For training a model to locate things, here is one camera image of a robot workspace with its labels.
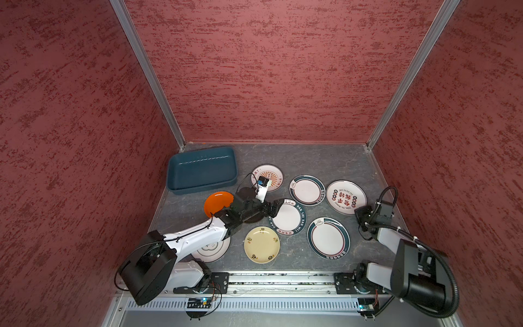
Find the pink back wall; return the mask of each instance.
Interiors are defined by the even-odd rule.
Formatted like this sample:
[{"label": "pink back wall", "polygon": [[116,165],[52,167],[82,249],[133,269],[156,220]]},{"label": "pink back wall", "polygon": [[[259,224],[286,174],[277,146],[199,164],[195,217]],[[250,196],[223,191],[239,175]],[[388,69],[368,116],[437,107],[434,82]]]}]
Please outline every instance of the pink back wall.
[{"label": "pink back wall", "polygon": [[98,327],[172,133],[109,1],[0,4],[0,325]]},{"label": "pink back wall", "polygon": [[523,321],[523,3],[462,0],[375,153],[466,326]]},{"label": "pink back wall", "polygon": [[365,143],[441,0],[127,0],[187,141]]}]

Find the gray floor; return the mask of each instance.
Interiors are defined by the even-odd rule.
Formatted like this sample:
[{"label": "gray floor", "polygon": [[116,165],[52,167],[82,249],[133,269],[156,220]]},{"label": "gray floor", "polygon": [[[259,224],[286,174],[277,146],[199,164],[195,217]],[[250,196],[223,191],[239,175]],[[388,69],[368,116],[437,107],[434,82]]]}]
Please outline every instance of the gray floor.
[{"label": "gray floor", "polygon": [[122,327],[441,327],[439,319],[430,318],[397,299],[376,318],[319,314],[270,314],[258,312],[214,312],[209,317],[189,320],[185,312],[130,311],[123,317]]},{"label": "gray floor", "polygon": [[[188,144],[186,151],[194,151],[216,144]],[[291,180],[302,174],[319,178],[325,187],[338,179],[347,179],[359,185],[372,203],[383,189],[380,174],[373,166],[369,154],[362,145],[233,145],[238,165],[238,183],[241,179],[261,164],[273,164],[283,174],[283,185],[275,192],[268,193],[267,201],[279,198],[290,198]],[[223,190],[234,193],[235,186]],[[248,179],[245,186],[250,186]],[[169,193],[160,214],[155,217],[151,230],[160,233],[177,232],[206,221],[203,212],[205,199],[218,190],[177,196]],[[355,216],[345,216],[332,209],[327,200],[314,207],[305,207],[307,224],[318,217],[331,217],[341,222],[350,236],[349,253],[337,260],[328,260],[318,256],[311,249],[306,229],[293,236],[280,235],[280,253],[270,263],[252,262],[243,249],[247,233],[258,225],[268,225],[264,218],[258,223],[244,224],[231,237],[231,246],[226,254],[216,262],[208,264],[211,270],[352,270],[362,260],[392,266],[393,254],[376,241],[365,241],[358,233]],[[396,224],[404,226],[403,219],[396,215]]]}]

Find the plate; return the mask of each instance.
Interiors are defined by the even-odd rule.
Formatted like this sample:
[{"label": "plate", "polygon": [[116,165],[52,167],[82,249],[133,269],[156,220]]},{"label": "plate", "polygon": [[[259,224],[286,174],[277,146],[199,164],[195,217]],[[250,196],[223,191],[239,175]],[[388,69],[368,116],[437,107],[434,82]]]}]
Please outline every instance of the plate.
[{"label": "plate", "polygon": [[253,170],[253,175],[256,176],[256,178],[251,176],[251,183],[253,185],[256,184],[256,181],[260,176],[266,177],[272,181],[272,185],[267,190],[268,192],[277,190],[280,188],[281,184],[283,184],[283,173],[280,168],[273,165],[258,166]]},{"label": "plate", "polygon": [[269,227],[256,227],[245,237],[243,248],[245,254],[255,263],[268,263],[280,252],[280,238]]},{"label": "plate", "polygon": [[312,249],[326,259],[339,259],[349,251],[350,238],[347,230],[332,218],[314,220],[309,225],[307,238]]},{"label": "plate", "polygon": [[344,215],[354,215],[354,210],[367,205],[365,192],[349,181],[335,181],[327,188],[327,202]]},{"label": "plate", "polygon": [[207,244],[201,249],[198,249],[196,252],[193,252],[192,256],[195,259],[200,259],[205,263],[214,262],[219,258],[223,257],[223,255],[229,249],[230,245],[231,238],[226,238],[225,240],[220,242]]},{"label": "plate", "polygon": [[211,218],[213,214],[222,210],[224,207],[230,206],[233,200],[234,196],[229,192],[220,191],[213,193],[205,200],[203,211],[207,217]]},{"label": "plate", "polygon": [[276,217],[269,217],[272,229],[282,235],[299,233],[307,221],[305,210],[294,200],[285,199]]},{"label": "plate", "polygon": [[291,196],[304,206],[315,206],[325,198],[325,186],[314,176],[300,175],[291,181]]}]

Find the blue plastic bin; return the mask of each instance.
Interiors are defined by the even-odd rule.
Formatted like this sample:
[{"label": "blue plastic bin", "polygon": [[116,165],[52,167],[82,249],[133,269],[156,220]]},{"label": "blue plastic bin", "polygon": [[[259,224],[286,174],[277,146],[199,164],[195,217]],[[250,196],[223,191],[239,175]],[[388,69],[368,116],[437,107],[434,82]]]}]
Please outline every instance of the blue plastic bin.
[{"label": "blue plastic bin", "polygon": [[167,168],[167,188],[176,195],[236,184],[238,169],[230,146],[178,153]]}]

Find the plate rim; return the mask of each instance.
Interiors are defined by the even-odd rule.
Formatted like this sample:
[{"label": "plate rim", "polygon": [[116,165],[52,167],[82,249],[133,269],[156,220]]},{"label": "plate rim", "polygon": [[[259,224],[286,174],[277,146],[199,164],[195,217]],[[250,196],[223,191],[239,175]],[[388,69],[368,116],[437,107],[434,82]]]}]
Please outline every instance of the plate rim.
[{"label": "plate rim", "polygon": [[[354,186],[356,186],[357,188],[359,188],[360,191],[361,191],[361,192],[363,193],[363,195],[365,196],[365,204],[364,204],[362,207],[364,207],[364,206],[367,205],[367,201],[368,201],[368,200],[367,200],[367,194],[365,193],[365,191],[363,191],[363,189],[362,189],[358,184],[356,184],[356,183],[354,183],[354,182],[351,182],[351,181],[348,181],[348,180],[346,180],[346,179],[337,179],[337,180],[333,181],[332,183],[330,183],[329,186],[328,186],[328,187],[326,188],[326,190],[325,190],[325,197],[327,197],[327,191],[328,191],[328,189],[329,189],[329,188],[330,188],[334,183],[337,183],[337,182],[349,182],[349,183],[353,184]],[[344,212],[338,211],[337,208],[334,207],[334,206],[332,205],[332,203],[329,201],[329,199],[327,199],[327,203],[329,204],[329,206],[331,206],[331,208],[334,209],[334,211],[336,211],[336,212],[338,212],[338,213],[341,213],[342,215],[345,215],[345,216],[355,216],[355,215],[356,215],[355,213],[344,213]]]},{"label": "plate rim", "polygon": [[[293,207],[296,208],[296,206],[299,206],[301,208],[301,203],[299,203],[298,201],[296,200],[293,200],[293,199],[283,199],[284,201],[292,201],[294,202],[294,205]],[[305,212],[305,208],[301,208],[302,210],[296,208],[298,210],[298,212],[300,213],[300,222],[298,224],[298,226],[296,228],[294,228],[293,230],[291,230],[291,234],[283,234],[283,233],[280,233],[278,230],[281,230],[281,231],[284,231],[283,229],[280,229],[276,226],[276,224],[274,223],[274,218],[269,216],[269,225],[270,227],[277,233],[277,234],[280,234],[280,235],[284,235],[284,236],[292,236],[292,235],[296,235],[298,234],[299,232],[301,232],[302,230],[305,229],[305,225],[307,224],[307,213]]]},{"label": "plate rim", "polygon": [[[301,202],[301,201],[297,198],[297,196],[294,194],[294,189],[291,187],[291,186],[292,186],[292,182],[296,182],[296,178],[298,178],[298,177],[312,177],[313,179],[317,180],[317,181],[320,183],[320,186],[323,187],[323,197],[322,197],[322,195],[321,195],[322,188],[320,187],[320,200],[319,200],[319,201],[317,201],[316,203],[313,203],[313,204],[305,204],[305,203]],[[295,178],[293,178],[293,179],[291,180],[291,183],[289,184],[289,193],[291,194],[291,197],[292,197],[296,202],[298,202],[299,204],[304,205],[304,206],[307,206],[307,207],[314,207],[314,206],[319,205],[321,202],[323,202],[323,200],[325,200],[325,197],[326,197],[326,195],[327,195],[327,189],[325,188],[325,185],[323,185],[322,181],[321,181],[319,178],[315,177],[315,176],[312,176],[312,175],[298,175],[298,176],[296,176]]]},{"label": "plate rim", "polygon": [[[341,256],[338,255],[337,258],[334,258],[334,256],[329,256],[329,255],[325,255],[325,254],[322,254],[315,246],[314,246],[314,243],[312,242],[312,231],[311,231],[311,226],[314,224],[314,227],[316,227],[316,221],[318,219],[323,219],[324,220],[324,223],[325,223],[325,219],[330,219],[334,222],[336,222],[336,227],[338,228],[338,230],[340,231],[340,233],[342,234],[343,237],[347,237],[347,241],[345,242],[345,245],[347,247],[347,250],[345,250],[345,253]],[[310,225],[309,225],[309,228],[307,229],[307,240],[309,241],[309,245],[311,246],[312,250],[317,254],[319,255],[320,257],[322,258],[325,258],[325,259],[328,259],[328,260],[337,260],[337,259],[341,259],[342,257],[344,257],[347,253],[349,253],[349,249],[350,249],[350,236],[349,236],[349,232],[347,232],[347,229],[345,228],[345,226],[343,226],[343,224],[339,221],[337,221],[336,219],[334,218],[330,218],[330,217],[318,217],[316,219],[314,219]]]},{"label": "plate rim", "polygon": [[[225,251],[224,251],[224,252],[223,252],[223,253],[222,253],[222,254],[221,254],[217,259],[215,259],[215,260],[213,260],[213,261],[203,261],[202,258],[196,258],[196,257],[195,257],[195,258],[196,258],[196,259],[200,259],[200,260],[202,260],[202,261],[205,262],[205,263],[211,263],[211,262],[215,262],[215,261],[221,259],[221,258],[222,258],[226,253],[227,253],[227,251],[229,250],[229,248],[230,248],[230,246],[231,246],[231,237],[228,237],[228,238],[226,238],[225,240],[220,241],[220,242],[223,242],[223,244],[225,244],[225,242],[227,242],[227,240],[229,240],[229,244],[227,245],[227,249],[225,249]],[[200,249],[201,249],[201,248],[197,249],[197,250],[194,251],[193,253],[198,253],[198,254],[201,255],[201,253],[198,252],[198,250],[200,250]]]},{"label": "plate rim", "polygon": [[[271,260],[267,261],[267,262],[256,262],[256,261],[254,261],[254,260],[253,260],[253,259],[252,259],[248,254],[247,254],[247,249],[245,248],[245,247],[246,247],[246,245],[245,245],[245,244],[246,244],[245,241],[247,241],[247,236],[249,236],[249,234],[250,234],[253,230],[257,229],[257,228],[267,228],[267,229],[273,231],[274,234],[276,235],[276,237],[278,238],[278,251],[276,252],[276,254],[274,255],[274,257],[273,257]],[[278,254],[280,253],[280,249],[281,249],[281,240],[280,240],[280,237],[278,236],[278,233],[277,233],[275,230],[273,230],[271,227],[267,227],[267,226],[263,226],[263,225],[262,225],[262,226],[257,226],[257,227],[255,227],[255,228],[251,229],[251,230],[247,233],[247,235],[245,236],[245,238],[244,238],[244,240],[243,240],[243,251],[245,252],[245,255],[249,258],[249,260],[251,260],[252,262],[257,263],[257,264],[259,264],[259,265],[263,265],[263,264],[269,263],[269,262],[273,261],[274,259],[276,259],[276,257],[277,257]]]},{"label": "plate rim", "polygon": [[[276,168],[277,170],[280,171],[281,173],[281,184],[280,186],[278,186],[277,188],[273,189],[272,191],[267,191],[267,192],[274,192],[276,190],[278,190],[282,185],[283,185],[283,181],[285,180],[285,175],[283,174],[283,171],[280,169],[280,167],[276,166],[276,165],[272,165],[272,164],[263,164],[263,165],[259,165],[257,166],[256,168],[254,168],[252,171],[251,171],[251,174],[254,175],[254,171],[257,170],[258,168],[262,167],[262,166],[272,166],[274,168]],[[253,177],[251,176],[251,184],[254,186],[254,184],[256,183],[256,181],[254,181],[253,183]]]}]

